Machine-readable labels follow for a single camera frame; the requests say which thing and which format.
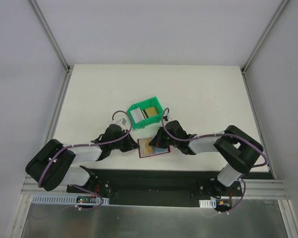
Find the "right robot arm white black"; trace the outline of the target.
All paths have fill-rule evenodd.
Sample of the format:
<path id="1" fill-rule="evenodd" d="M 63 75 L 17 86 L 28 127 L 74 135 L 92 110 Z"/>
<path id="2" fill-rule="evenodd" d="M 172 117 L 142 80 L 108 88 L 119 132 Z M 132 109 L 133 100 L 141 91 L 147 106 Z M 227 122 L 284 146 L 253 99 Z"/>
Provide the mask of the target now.
<path id="1" fill-rule="evenodd" d="M 157 131 L 149 145 L 166 149 L 173 146 L 185 155 L 218 152 L 227 165 L 221 170 L 214 182 L 214 191 L 226 195 L 234 181 L 255 167 L 263 147 L 256 140 L 235 125 L 228 126 L 223 132 L 215 134 L 188 134 L 176 120 L 169 121 Z"/>

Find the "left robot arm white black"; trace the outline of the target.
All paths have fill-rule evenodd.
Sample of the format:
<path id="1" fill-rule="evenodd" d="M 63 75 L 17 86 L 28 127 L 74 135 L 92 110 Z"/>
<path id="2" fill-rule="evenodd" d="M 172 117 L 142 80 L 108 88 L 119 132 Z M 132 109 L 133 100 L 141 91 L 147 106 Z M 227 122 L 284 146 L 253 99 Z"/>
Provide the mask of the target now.
<path id="1" fill-rule="evenodd" d="M 59 185 L 78 185 L 85 193 L 92 192 L 95 181 L 87 169 L 73 168 L 74 164 L 88 161 L 102 161 L 113 150 L 123 153 L 138 149 L 138 144 L 128 130 L 118 124 L 110 124 L 105 132 L 89 144 L 64 145 L 51 139 L 30 160 L 25 171 L 38 186 L 52 191 Z"/>

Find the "gold card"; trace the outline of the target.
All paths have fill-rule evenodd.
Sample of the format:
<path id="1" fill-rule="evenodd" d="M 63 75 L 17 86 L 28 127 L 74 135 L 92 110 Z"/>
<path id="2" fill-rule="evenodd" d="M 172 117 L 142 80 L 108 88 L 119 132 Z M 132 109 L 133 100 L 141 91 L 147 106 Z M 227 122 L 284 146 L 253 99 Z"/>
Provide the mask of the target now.
<path id="1" fill-rule="evenodd" d="M 155 107 L 146 108 L 146 109 L 142 110 L 142 113 L 144 115 L 144 118 L 146 118 L 146 119 L 152 118 L 152 117 L 155 117 L 156 115 L 158 115 L 158 112 Z"/>
<path id="2" fill-rule="evenodd" d="M 144 138 L 139 141 L 142 157 L 151 156 L 153 154 L 153 147 L 149 145 L 150 142 L 151 138 Z"/>

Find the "green plastic bin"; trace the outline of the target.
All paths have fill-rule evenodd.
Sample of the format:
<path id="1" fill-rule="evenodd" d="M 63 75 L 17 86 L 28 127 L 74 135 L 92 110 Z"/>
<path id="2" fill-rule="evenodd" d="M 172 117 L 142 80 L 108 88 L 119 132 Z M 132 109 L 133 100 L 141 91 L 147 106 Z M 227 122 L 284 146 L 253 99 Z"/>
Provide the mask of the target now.
<path id="1" fill-rule="evenodd" d="M 127 110 L 133 129 L 142 129 L 150 124 L 160 122 L 162 112 L 163 108 L 157 97 L 132 104 Z"/>

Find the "red leather card holder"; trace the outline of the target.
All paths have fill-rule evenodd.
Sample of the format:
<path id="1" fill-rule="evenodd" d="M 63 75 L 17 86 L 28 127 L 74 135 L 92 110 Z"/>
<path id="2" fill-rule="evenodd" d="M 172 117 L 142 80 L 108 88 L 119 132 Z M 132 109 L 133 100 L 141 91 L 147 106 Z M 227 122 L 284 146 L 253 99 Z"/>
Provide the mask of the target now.
<path id="1" fill-rule="evenodd" d="M 148 138 L 141 138 L 137 140 L 138 143 L 138 152 L 139 152 L 139 158 L 148 158 L 148 157 L 153 157 L 157 155 L 162 155 L 162 154 L 168 154 L 170 153 L 170 148 L 158 148 L 149 145 L 149 143 L 152 141 L 152 137 Z"/>

